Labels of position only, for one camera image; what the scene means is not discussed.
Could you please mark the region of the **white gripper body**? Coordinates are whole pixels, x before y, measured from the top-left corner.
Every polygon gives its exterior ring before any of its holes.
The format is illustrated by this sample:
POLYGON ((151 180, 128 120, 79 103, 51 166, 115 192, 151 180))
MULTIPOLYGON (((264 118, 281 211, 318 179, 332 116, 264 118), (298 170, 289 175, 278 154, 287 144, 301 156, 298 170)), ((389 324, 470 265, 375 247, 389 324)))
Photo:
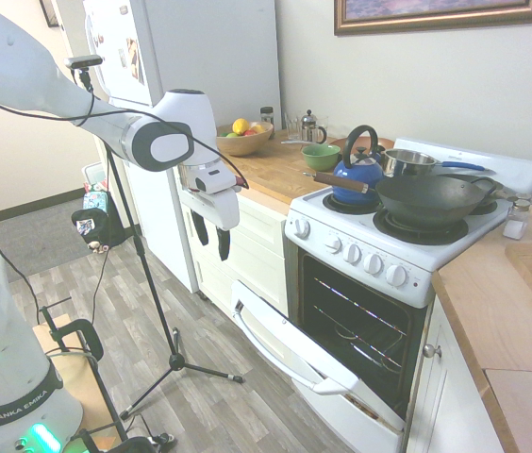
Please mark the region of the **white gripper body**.
POLYGON ((180 200, 223 230, 240 221, 239 202, 233 173, 221 159, 199 165, 180 164, 180 200))

